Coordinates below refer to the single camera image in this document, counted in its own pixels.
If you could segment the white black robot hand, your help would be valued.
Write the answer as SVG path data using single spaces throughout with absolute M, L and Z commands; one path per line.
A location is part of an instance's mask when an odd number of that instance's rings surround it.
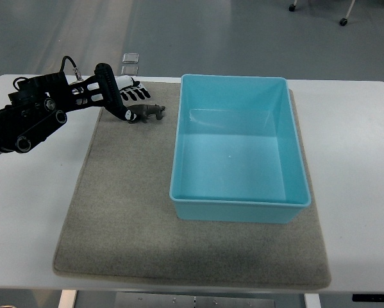
M 150 99 L 151 95 L 144 85 L 132 76 L 123 75 L 115 78 L 119 93 L 124 101 Z

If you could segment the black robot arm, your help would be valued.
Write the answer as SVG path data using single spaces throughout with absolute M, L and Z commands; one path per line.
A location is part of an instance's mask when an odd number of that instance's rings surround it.
M 0 154 L 27 153 L 67 122 L 67 113 L 103 107 L 118 119 L 133 119 L 123 103 L 110 65 L 99 63 L 93 76 L 70 84 L 64 71 L 13 81 L 16 92 L 0 109 Z

